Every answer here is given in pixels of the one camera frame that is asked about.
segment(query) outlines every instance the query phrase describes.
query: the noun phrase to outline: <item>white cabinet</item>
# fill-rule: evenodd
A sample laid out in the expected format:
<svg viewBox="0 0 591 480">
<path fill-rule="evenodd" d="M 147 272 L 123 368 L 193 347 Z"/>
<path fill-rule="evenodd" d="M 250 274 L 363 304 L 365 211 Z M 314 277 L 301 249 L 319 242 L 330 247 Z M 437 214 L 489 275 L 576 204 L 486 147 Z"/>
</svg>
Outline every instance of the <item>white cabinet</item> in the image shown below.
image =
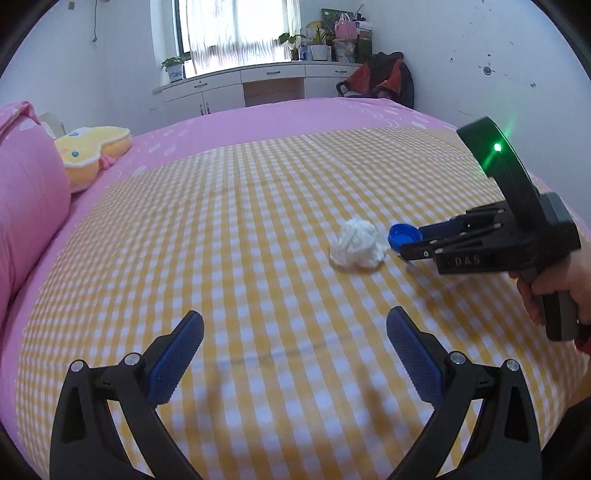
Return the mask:
<svg viewBox="0 0 591 480">
<path fill-rule="evenodd" d="M 311 77 L 306 79 L 306 98 L 332 98 L 339 96 L 336 84 L 344 79 Z"/>
<path fill-rule="evenodd" d="M 223 112 L 246 106 L 242 85 L 207 90 L 203 92 L 203 102 L 207 113 Z"/>
<path fill-rule="evenodd" d="M 172 125 L 196 116 L 244 107 L 242 85 L 232 85 L 166 102 L 166 115 L 168 124 Z"/>
<path fill-rule="evenodd" d="M 335 62 L 279 62 L 201 75 L 157 91 L 162 91 L 168 124 L 172 125 L 247 104 L 337 97 L 336 84 L 358 67 Z"/>
<path fill-rule="evenodd" d="M 186 97 L 166 102 L 168 124 L 177 124 L 205 114 L 205 102 L 202 93 L 194 93 Z"/>
</svg>

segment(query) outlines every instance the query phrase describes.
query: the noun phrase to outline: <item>wooden cabinet door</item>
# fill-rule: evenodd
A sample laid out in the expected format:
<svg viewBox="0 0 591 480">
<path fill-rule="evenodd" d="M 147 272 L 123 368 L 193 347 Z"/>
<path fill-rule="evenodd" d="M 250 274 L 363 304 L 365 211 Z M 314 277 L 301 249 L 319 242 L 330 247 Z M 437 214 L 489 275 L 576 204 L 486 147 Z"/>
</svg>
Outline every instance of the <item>wooden cabinet door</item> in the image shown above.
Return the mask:
<svg viewBox="0 0 591 480">
<path fill-rule="evenodd" d="M 242 85 L 207 90 L 203 92 L 203 102 L 206 113 L 223 112 L 246 106 Z"/>
</svg>

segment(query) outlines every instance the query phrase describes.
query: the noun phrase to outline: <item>cabinet drawer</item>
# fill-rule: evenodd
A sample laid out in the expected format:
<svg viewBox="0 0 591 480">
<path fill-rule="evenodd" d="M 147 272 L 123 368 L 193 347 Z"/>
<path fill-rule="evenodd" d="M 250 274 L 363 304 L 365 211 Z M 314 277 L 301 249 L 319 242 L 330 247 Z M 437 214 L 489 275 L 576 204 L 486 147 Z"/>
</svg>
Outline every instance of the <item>cabinet drawer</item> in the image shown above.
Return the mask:
<svg viewBox="0 0 591 480">
<path fill-rule="evenodd" d="M 359 68 L 359 65 L 306 65 L 306 76 L 307 77 L 336 77 L 336 78 L 348 78 L 355 70 Z"/>
<path fill-rule="evenodd" d="M 241 83 L 240 72 L 226 72 L 209 77 L 202 77 L 191 82 L 182 83 L 163 90 L 164 100 L 170 102 L 177 98 L 186 97 L 194 93 L 204 92 L 214 88 L 239 85 Z"/>
<path fill-rule="evenodd" d="M 240 74 L 242 76 L 242 83 L 248 83 L 260 82 L 261 80 L 303 78 L 306 76 L 306 69 L 303 65 L 278 63 L 272 67 L 245 69 Z"/>
</svg>

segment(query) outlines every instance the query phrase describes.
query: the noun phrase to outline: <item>chair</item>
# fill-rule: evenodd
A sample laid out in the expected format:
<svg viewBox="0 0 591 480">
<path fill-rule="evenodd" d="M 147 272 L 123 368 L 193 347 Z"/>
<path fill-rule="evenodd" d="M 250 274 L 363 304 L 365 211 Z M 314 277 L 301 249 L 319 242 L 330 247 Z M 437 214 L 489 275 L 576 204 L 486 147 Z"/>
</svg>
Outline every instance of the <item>chair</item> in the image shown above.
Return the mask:
<svg viewBox="0 0 591 480">
<path fill-rule="evenodd" d="M 340 97 L 346 98 L 388 98 L 414 109 L 413 76 L 403 62 L 402 52 L 386 55 L 371 55 L 353 75 L 337 84 Z M 397 83 L 400 90 L 393 91 L 389 84 Z"/>
</svg>

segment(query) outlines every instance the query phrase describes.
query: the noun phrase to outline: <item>yellow checkered blanket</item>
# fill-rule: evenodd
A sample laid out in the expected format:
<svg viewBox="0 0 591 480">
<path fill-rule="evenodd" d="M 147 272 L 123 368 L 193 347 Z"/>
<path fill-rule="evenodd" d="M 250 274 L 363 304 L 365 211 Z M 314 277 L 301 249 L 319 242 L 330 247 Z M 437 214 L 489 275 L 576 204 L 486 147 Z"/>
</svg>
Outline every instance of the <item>yellow checkered blanket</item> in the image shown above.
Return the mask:
<svg viewBox="0 0 591 480">
<path fill-rule="evenodd" d="M 205 340 L 158 412 L 207 479 L 386 478 L 432 412 L 385 334 L 399 304 L 473 362 L 519 360 L 547 441 L 587 358 L 545 339 L 506 274 L 442 277 L 393 252 L 373 272 L 329 262 L 331 236 L 356 215 L 424 225 L 501 198 L 455 134 L 419 129 L 224 147 L 116 184 L 61 252 L 25 333 L 17 419 L 28 457 L 48 478 L 72 360 L 117 363 L 190 309 Z"/>
</svg>

